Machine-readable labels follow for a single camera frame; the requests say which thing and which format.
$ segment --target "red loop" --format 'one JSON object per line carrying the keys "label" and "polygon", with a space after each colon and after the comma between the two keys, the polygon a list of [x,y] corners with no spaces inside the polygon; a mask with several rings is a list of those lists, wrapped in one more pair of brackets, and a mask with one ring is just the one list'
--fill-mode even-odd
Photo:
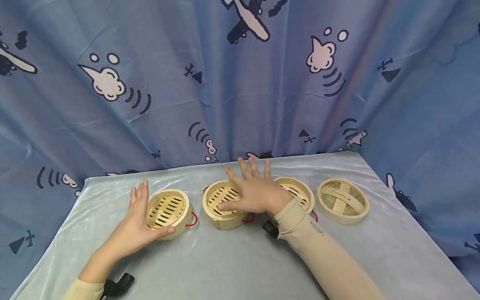
{"label": "red loop", "polygon": [[318,216],[317,216],[317,213],[316,213],[314,210],[312,210],[312,214],[314,214],[314,215],[315,215],[315,222],[317,222],[317,223],[318,223]]}
{"label": "red loop", "polygon": [[255,220],[255,213],[252,213],[252,219],[251,220],[249,220],[249,221],[242,220],[242,222],[245,223],[245,224],[248,224],[248,223],[253,222],[253,220]]}
{"label": "red loop", "polygon": [[197,221],[198,221],[198,217],[197,217],[197,215],[196,215],[194,212],[192,212],[192,215],[194,215],[194,216],[195,216],[195,222],[194,222],[193,224],[187,224],[187,225],[185,225],[186,227],[191,227],[191,226],[193,226],[193,225],[197,224]]}

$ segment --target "bamboo steamer basket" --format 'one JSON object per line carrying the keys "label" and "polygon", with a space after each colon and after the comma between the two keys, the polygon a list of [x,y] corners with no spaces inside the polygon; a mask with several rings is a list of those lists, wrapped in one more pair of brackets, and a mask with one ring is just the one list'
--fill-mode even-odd
{"label": "bamboo steamer basket", "polygon": [[305,183],[293,177],[278,177],[274,182],[289,191],[308,214],[312,212],[315,198],[312,190]]}
{"label": "bamboo steamer basket", "polygon": [[173,226],[175,232],[158,240],[174,240],[181,236],[197,218],[187,194],[183,191],[162,190],[150,197],[147,205],[147,225],[150,228]]}
{"label": "bamboo steamer basket", "polygon": [[203,195],[203,207],[208,221],[217,229],[231,230],[246,223],[248,213],[232,211],[221,212],[218,205],[227,201],[241,199],[240,189],[230,180],[220,180],[208,186]]}
{"label": "bamboo steamer basket", "polygon": [[317,188],[317,208],[328,219],[343,225],[357,224],[370,210],[367,196],[350,181],[332,178]]}

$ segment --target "blue curtain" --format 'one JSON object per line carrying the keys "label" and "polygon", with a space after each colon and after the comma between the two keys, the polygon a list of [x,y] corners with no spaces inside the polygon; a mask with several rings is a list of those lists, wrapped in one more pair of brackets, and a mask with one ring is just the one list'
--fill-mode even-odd
{"label": "blue curtain", "polygon": [[359,151],[480,290],[480,2],[0,0],[0,299],[92,176]]}

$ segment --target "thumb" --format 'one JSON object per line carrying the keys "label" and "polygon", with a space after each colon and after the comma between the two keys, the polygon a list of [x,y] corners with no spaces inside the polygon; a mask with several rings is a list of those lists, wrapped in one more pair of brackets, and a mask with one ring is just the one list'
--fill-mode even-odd
{"label": "thumb", "polygon": [[242,210],[242,205],[243,202],[242,200],[239,201],[227,201],[227,202],[222,202],[218,205],[218,209],[220,211],[233,211],[233,210]]}
{"label": "thumb", "polygon": [[151,238],[156,240],[159,238],[164,238],[175,232],[175,228],[172,226],[155,228],[151,230]]}

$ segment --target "forearm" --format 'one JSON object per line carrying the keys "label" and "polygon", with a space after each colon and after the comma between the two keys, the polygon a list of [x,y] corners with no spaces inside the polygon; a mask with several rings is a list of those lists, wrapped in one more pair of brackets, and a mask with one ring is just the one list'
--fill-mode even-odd
{"label": "forearm", "polygon": [[99,300],[105,281],[116,261],[109,256],[108,251],[100,247],[92,254],[62,300]]}
{"label": "forearm", "polygon": [[279,239],[288,241],[330,300],[383,300],[368,274],[292,200],[275,216]]}

